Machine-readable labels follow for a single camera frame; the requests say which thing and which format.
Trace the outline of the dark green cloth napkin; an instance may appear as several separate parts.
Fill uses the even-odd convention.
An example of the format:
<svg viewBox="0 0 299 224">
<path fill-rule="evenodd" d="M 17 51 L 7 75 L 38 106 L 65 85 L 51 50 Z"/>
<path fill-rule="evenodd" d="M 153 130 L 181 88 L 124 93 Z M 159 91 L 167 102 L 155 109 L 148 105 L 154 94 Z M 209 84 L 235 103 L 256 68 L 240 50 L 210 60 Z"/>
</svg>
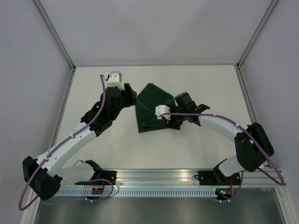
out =
<svg viewBox="0 0 299 224">
<path fill-rule="evenodd" d="M 159 105 L 175 105 L 174 97 L 153 83 L 148 83 L 136 98 L 135 114 L 139 133 L 167 128 L 166 121 L 157 119 L 155 114 Z"/>
</svg>

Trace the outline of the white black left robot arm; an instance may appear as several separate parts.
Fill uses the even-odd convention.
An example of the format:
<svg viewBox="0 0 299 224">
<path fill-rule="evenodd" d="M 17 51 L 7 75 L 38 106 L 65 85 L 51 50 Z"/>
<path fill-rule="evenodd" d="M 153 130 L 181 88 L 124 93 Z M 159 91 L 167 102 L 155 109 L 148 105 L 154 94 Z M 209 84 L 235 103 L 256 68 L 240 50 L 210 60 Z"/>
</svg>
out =
<svg viewBox="0 0 299 224">
<path fill-rule="evenodd" d="M 26 188 L 31 188 L 43 201 L 52 198 L 67 185 L 88 181 L 101 182 L 100 167 L 88 160 L 78 168 L 63 165 L 83 146 L 99 137 L 112 126 L 121 110 L 136 104 L 137 93 L 128 83 L 108 84 L 100 100 L 85 113 L 70 135 L 36 158 L 26 157 L 22 162 Z"/>
</svg>

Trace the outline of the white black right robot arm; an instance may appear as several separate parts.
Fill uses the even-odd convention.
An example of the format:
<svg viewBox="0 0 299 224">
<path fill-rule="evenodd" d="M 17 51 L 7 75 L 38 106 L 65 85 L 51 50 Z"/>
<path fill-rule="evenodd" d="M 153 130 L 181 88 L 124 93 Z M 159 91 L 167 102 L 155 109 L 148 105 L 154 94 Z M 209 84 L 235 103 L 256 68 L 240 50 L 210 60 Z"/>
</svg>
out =
<svg viewBox="0 0 299 224">
<path fill-rule="evenodd" d="M 264 128 L 254 122 L 238 123 L 225 118 L 205 104 L 196 105 L 190 95 L 183 92 L 175 97 L 176 105 L 159 105 L 155 114 L 164 119 L 166 126 L 179 130 L 183 122 L 209 128 L 226 137 L 235 145 L 235 155 L 213 168 L 213 178 L 225 184 L 232 175 L 241 171 L 256 171 L 274 154 L 273 146 Z"/>
</svg>

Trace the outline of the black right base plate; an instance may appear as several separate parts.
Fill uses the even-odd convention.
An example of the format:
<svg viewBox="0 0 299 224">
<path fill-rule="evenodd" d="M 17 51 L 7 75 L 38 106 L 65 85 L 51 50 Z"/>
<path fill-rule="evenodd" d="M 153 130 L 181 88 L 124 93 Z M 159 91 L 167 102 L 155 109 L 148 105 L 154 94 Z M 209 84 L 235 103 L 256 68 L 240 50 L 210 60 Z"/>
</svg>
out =
<svg viewBox="0 0 299 224">
<path fill-rule="evenodd" d="M 212 170 L 198 171 L 194 178 L 199 181 L 200 186 L 235 186 L 241 183 L 239 173 L 226 177 L 222 173 Z"/>
</svg>

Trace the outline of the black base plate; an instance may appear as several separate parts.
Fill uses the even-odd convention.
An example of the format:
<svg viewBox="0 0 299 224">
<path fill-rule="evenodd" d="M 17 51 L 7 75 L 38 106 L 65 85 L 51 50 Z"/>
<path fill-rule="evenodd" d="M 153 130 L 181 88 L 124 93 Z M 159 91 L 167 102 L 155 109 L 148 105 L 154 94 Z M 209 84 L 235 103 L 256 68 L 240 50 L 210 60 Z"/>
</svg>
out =
<svg viewBox="0 0 299 224">
<path fill-rule="evenodd" d="M 117 171 L 114 170 L 103 170 L 100 172 L 100 179 L 106 179 L 110 181 L 113 185 L 117 180 Z"/>
<path fill-rule="evenodd" d="M 235 186 L 241 183 L 239 173 L 226 177 L 222 173 L 212 170 L 198 171 L 194 178 L 199 181 L 200 186 Z"/>
</svg>

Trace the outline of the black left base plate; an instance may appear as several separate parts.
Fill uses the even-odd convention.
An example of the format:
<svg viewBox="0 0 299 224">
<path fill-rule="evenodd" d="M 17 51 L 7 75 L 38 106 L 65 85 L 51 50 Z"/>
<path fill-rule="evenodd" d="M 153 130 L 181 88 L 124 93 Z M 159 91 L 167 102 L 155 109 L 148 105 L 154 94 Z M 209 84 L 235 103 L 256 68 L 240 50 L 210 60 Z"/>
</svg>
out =
<svg viewBox="0 0 299 224">
<path fill-rule="evenodd" d="M 113 185 L 117 180 L 117 171 L 114 170 L 103 170 L 100 172 L 100 179 L 106 179 L 110 181 Z"/>
</svg>

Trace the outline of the left aluminium frame post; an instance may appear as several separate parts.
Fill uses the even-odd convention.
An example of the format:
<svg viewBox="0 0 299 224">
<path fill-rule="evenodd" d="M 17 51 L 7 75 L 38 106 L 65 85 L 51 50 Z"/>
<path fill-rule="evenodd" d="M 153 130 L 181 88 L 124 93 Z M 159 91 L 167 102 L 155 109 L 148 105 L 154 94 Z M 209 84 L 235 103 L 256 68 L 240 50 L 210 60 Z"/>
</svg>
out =
<svg viewBox="0 0 299 224">
<path fill-rule="evenodd" d="M 74 71 L 76 69 L 75 64 L 73 63 L 70 55 L 68 54 L 58 32 L 56 31 L 48 13 L 46 12 L 42 2 L 40 0 L 32 0 L 33 5 L 35 6 L 37 12 L 39 13 L 42 21 L 44 22 L 46 28 L 48 29 L 48 31 L 50 32 L 52 38 L 54 39 L 62 57 L 64 58 L 64 60 L 67 62 L 67 64 L 69 65 L 70 69 L 72 71 Z"/>
</svg>

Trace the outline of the aluminium frame post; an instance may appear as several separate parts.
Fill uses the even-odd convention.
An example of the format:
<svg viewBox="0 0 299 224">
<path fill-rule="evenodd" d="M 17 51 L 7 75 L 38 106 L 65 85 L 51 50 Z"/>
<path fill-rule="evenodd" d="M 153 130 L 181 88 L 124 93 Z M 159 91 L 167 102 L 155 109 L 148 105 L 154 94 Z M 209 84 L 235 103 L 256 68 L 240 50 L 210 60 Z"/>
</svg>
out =
<svg viewBox="0 0 299 224">
<path fill-rule="evenodd" d="M 33 5 L 35 6 L 37 12 L 39 13 L 42 21 L 44 22 L 46 28 L 48 29 L 48 31 L 50 32 L 52 38 L 54 39 L 62 57 L 64 58 L 64 60 L 67 62 L 67 64 L 69 65 L 70 69 L 72 71 L 74 71 L 76 69 L 75 64 L 73 63 L 70 55 L 68 54 L 58 32 L 56 31 L 48 13 L 46 12 L 42 2 L 40 0 L 32 0 Z"/>
<path fill-rule="evenodd" d="M 244 64 L 245 60 L 247 59 L 249 53 L 251 52 L 252 48 L 254 47 L 256 41 L 258 40 L 260 34 L 262 33 L 263 29 L 265 28 L 268 20 L 272 16 L 274 10 L 278 6 L 280 0 L 271 0 L 268 7 L 266 8 L 261 20 L 259 21 L 258 26 L 256 27 L 252 37 L 250 38 L 248 44 L 246 45 L 245 50 L 243 51 L 239 61 L 236 63 L 236 68 L 239 70 L 241 66 Z"/>
</svg>

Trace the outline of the aluminium front rail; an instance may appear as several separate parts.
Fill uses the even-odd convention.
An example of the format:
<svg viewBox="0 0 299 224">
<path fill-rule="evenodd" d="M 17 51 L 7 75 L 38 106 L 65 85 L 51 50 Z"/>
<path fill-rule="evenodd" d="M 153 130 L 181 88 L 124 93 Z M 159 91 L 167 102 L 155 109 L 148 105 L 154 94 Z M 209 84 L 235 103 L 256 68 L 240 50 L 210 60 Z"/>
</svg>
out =
<svg viewBox="0 0 299 224">
<path fill-rule="evenodd" d="M 117 169 L 114 186 L 125 188 L 159 188 L 159 187 L 217 187 L 213 183 L 206 185 L 204 177 L 194 176 L 208 169 Z M 280 185 L 267 177 L 263 172 L 245 171 L 242 186 L 245 188 L 279 188 Z"/>
</svg>

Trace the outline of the right aluminium frame post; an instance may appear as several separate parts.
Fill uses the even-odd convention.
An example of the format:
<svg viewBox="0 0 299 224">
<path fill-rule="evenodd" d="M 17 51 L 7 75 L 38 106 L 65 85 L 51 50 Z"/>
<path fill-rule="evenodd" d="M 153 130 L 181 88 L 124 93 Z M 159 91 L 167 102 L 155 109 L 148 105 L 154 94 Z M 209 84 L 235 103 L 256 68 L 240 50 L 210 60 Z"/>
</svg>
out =
<svg viewBox="0 0 299 224">
<path fill-rule="evenodd" d="M 256 41 L 258 40 L 260 34 L 262 33 L 263 29 L 265 28 L 268 20 L 272 16 L 274 10 L 278 6 L 280 0 L 271 0 L 268 7 L 266 8 L 261 20 L 259 21 L 258 26 L 256 27 L 252 37 L 250 38 L 248 44 L 246 45 L 245 50 L 243 51 L 239 61 L 236 63 L 236 68 L 239 70 L 241 66 L 244 64 L 245 60 L 247 59 L 249 53 L 251 52 L 252 48 L 254 47 Z"/>
</svg>

